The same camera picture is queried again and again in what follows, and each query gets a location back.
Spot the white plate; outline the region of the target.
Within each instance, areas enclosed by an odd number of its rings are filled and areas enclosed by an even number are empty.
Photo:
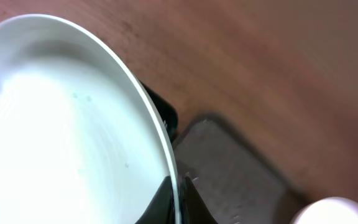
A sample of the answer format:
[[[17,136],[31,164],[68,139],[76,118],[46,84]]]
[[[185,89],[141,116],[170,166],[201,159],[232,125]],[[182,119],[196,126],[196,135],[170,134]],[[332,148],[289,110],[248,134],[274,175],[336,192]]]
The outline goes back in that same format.
[[[328,197],[309,204],[291,224],[358,224],[358,203],[343,197]]]
[[[0,223],[136,223],[177,167],[140,81],[95,35],[25,14],[0,22]]]

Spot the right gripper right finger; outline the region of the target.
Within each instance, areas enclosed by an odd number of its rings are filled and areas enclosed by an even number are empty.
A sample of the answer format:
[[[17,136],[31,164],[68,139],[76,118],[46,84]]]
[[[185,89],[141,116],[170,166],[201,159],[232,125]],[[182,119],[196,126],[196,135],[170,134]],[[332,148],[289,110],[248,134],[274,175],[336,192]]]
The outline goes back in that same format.
[[[179,190],[182,224],[218,224],[189,177],[182,178]]]

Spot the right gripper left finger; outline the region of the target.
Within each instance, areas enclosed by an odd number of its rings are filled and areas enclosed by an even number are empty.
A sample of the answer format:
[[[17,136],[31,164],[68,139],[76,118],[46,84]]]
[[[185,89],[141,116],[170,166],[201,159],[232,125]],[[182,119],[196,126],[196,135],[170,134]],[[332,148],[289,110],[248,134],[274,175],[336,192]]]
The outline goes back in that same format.
[[[168,176],[163,179],[153,199],[135,224],[174,224],[175,206],[172,181]]]

